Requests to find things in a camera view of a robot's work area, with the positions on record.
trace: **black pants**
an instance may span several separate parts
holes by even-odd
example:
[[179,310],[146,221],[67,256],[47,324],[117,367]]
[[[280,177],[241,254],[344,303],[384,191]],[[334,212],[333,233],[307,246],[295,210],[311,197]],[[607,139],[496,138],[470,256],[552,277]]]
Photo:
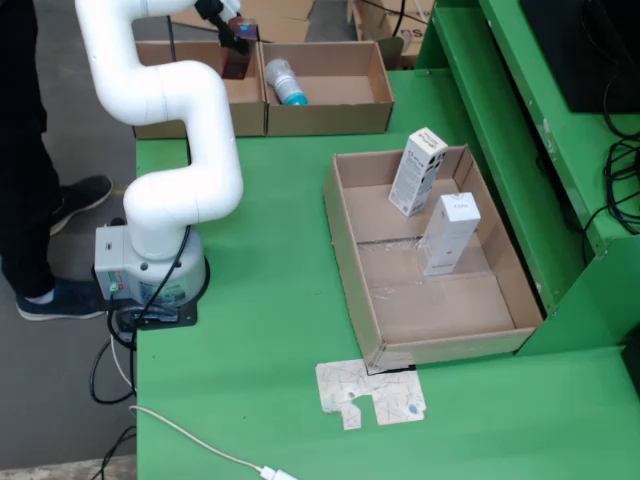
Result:
[[6,279],[27,297],[53,288],[47,248],[60,205],[58,175],[42,143],[37,34],[32,0],[0,6],[0,255]]

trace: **white plug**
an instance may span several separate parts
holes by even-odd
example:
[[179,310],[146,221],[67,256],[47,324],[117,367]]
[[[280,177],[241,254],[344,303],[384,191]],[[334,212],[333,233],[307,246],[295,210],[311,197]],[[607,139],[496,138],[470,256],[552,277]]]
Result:
[[271,467],[263,467],[260,477],[264,480],[298,480],[296,477],[292,477],[287,472],[278,470],[277,472]]

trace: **black cable bundle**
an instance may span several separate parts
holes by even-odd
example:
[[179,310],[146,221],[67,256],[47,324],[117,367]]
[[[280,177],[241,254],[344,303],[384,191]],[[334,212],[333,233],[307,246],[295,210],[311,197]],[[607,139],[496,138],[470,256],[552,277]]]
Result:
[[[606,204],[596,210],[593,215],[591,215],[591,218],[589,218],[589,221],[587,222],[583,230],[582,258],[584,260],[585,266],[587,265],[587,253],[585,246],[585,243],[587,241],[587,231],[589,230],[589,227],[593,223],[593,220],[596,218],[596,216],[603,210],[607,210],[609,212],[609,215],[615,218],[630,234],[638,235],[640,233],[640,230],[638,229],[640,228],[640,215],[630,213],[620,207],[620,205],[624,202],[640,195],[640,190],[621,199],[616,198],[614,191],[616,182],[627,180],[632,177],[640,179],[640,131],[635,133],[622,132],[611,119],[611,115],[609,114],[609,109],[607,107],[609,90],[611,89],[611,85],[613,85],[613,83],[618,78],[620,63],[612,55],[610,55],[605,48],[603,48],[601,45],[598,45],[598,43],[594,40],[594,37],[589,32],[586,22],[586,8],[587,1],[585,0],[582,8],[582,29],[584,30],[587,39],[589,40],[593,48],[608,63],[616,67],[618,70],[618,72],[611,78],[604,90],[604,96],[602,99],[602,111],[607,126],[614,135],[620,137],[620,140],[614,142],[609,148],[607,160],[605,162],[604,168],[602,169],[602,174],[604,175],[605,182]],[[623,159],[628,158],[631,158],[631,162],[617,163]]]

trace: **white cable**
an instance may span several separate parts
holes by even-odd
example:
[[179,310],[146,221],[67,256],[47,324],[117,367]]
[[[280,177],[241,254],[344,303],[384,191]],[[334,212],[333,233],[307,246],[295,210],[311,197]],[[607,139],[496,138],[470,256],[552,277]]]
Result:
[[116,346],[115,346],[115,342],[113,341],[113,335],[111,335],[111,353],[113,353],[113,362],[116,364],[116,367],[118,368],[118,371],[120,372],[120,376],[122,377],[122,379],[125,382],[127,382],[127,385],[131,386],[131,381],[124,374],[124,371],[122,370],[122,367],[120,366],[120,362],[118,361],[118,356],[116,355]]
[[182,433],[183,435],[185,435],[186,437],[190,438],[191,440],[193,440],[194,442],[196,442],[198,445],[200,445],[201,447],[206,448],[207,450],[209,450],[210,452],[215,453],[216,455],[220,455],[221,457],[226,458],[227,460],[231,460],[232,462],[236,462],[239,463],[240,465],[245,465],[247,467],[251,467],[254,470],[262,473],[262,469],[260,467],[258,467],[257,465],[254,465],[253,463],[250,462],[245,462],[244,460],[240,460],[238,458],[232,457],[231,455],[227,455],[224,452],[221,452],[220,450],[213,448],[211,445],[203,442],[202,440],[200,440],[198,437],[196,437],[195,435],[192,435],[191,433],[187,432],[184,428],[179,427],[178,425],[176,425],[175,423],[173,423],[171,420],[167,420],[166,418],[164,418],[162,415],[154,412],[153,410],[149,410],[148,408],[144,408],[144,407],[138,407],[137,405],[131,405],[129,407],[129,410],[140,410],[144,413],[148,413],[149,415],[156,417],[158,420],[160,420],[161,422],[166,423],[167,425],[169,425],[171,428],[173,428],[174,430],[177,430],[178,432]]
[[154,412],[153,410],[149,410],[148,408],[145,408],[145,407],[139,407],[137,405],[131,405],[129,407],[129,411],[131,413],[133,413],[136,410],[140,410],[141,412],[148,413],[152,417],[156,417],[161,422],[164,422],[165,424],[169,425],[174,430],[177,430],[178,432],[180,432],[181,434],[183,434],[187,438],[189,438],[189,439],[193,440],[194,442],[196,442],[201,447],[206,448],[207,450],[209,450],[212,453],[215,453],[216,455],[220,455],[221,457],[224,457],[227,460],[231,460],[232,462],[239,463],[240,465],[245,465],[247,467],[253,468],[255,471],[260,473],[260,478],[263,478],[265,480],[297,480],[295,477],[292,477],[291,475],[289,475],[287,472],[285,472],[283,470],[277,470],[276,471],[273,468],[268,467],[268,466],[264,466],[263,468],[260,468],[257,465],[254,465],[253,463],[245,462],[244,460],[240,460],[240,459],[238,459],[236,457],[232,457],[231,455],[227,455],[226,453],[221,452],[217,448],[213,448],[208,443],[203,442],[202,440],[200,440],[195,435],[187,432],[184,428],[179,427],[178,425],[173,423],[171,420],[166,419],[165,417],[163,417],[159,413]]

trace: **paper scrap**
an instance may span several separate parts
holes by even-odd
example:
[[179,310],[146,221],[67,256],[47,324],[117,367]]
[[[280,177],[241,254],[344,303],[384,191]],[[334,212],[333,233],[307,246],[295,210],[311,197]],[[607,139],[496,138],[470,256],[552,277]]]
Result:
[[360,409],[351,401],[371,395],[378,425],[424,420],[427,405],[416,371],[369,376],[362,359],[316,365],[322,411],[340,412],[345,430],[362,426]]

